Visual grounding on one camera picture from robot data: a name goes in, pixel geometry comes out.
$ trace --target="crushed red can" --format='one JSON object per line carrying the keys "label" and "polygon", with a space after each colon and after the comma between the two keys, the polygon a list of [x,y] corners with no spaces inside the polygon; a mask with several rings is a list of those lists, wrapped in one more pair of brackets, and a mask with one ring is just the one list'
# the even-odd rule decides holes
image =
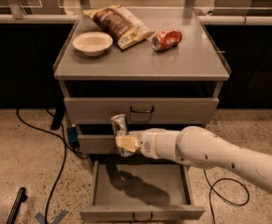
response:
{"label": "crushed red can", "polygon": [[152,46],[161,51],[175,47],[182,40],[182,33],[178,29],[168,29],[154,36]]}

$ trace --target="cabinet handle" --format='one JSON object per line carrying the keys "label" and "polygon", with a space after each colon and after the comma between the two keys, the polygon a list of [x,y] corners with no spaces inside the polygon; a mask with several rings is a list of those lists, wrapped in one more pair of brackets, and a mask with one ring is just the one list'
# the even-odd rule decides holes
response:
{"label": "cabinet handle", "polygon": [[154,111],[154,106],[152,106],[151,110],[135,110],[130,106],[130,111],[133,113],[152,113]]}
{"label": "cabinet handle", "polygon": [[153,219],[153,213],[150,212],[150,217],[149,218],[136,218],[136,214],[133,213],[133,219],[135,221],[151,221]]}

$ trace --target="white robotic arm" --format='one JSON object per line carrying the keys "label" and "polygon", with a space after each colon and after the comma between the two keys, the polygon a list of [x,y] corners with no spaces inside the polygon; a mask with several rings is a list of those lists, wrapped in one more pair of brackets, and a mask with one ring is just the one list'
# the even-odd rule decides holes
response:
{"label": "white robotic arm", "polygon": [[198,168],[218,166],[272,194],[272,156],[234,146],[216,134],[195,126],[180,131],[149,129],[127,132],[112,119],[116,144],[123,156],[139,150],[153,159],[168,159]]}

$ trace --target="terrazzo floor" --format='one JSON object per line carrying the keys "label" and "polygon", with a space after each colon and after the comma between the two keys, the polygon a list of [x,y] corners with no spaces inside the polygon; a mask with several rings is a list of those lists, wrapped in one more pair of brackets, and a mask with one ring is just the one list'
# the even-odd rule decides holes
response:
{"label": "terrazzo floor", "polygon": [[[52,117],[44,109],[23,109],[19,114],[26,122],[51,132]],[[272,110],[218,109],[207,129],[235,145],[272,155]],[[26,126],[15,109],[0,109],[0,223],[7,222],[20,187],[26,187],[28,198],[21,205],[16,223],[41,223],[36,216],[44,216],[63,157],[64,144],[60,138]],[[234,207],[211,195],[216,223],[272,223],[271,195],[221,168],[207,173],[211,183],[222,177],[239,180],[251,196],[245,206]],[[206,212],[196,221],[169,223],[212,223],[209,186],[203,171],[191,167],[189,178],[194,204],[204,206]],[[91,181],[88,161],[68,151],[64,171],[50,200],[49,223],[82,223],[79,210],[88,205]],[[245,191],[236,183],[220,183],[216,189],[231,201],[246,199]]]}

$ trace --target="bowl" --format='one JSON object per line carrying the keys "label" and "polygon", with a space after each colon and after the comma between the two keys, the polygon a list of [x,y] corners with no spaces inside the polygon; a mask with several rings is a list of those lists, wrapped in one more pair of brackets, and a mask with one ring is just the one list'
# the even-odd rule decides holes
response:
{"label": "bowl", "polygon": [[102,55],[113,43],[110,35],[101,32],[89,32],[78,35],[73,40],[73,47],[88,56]]}

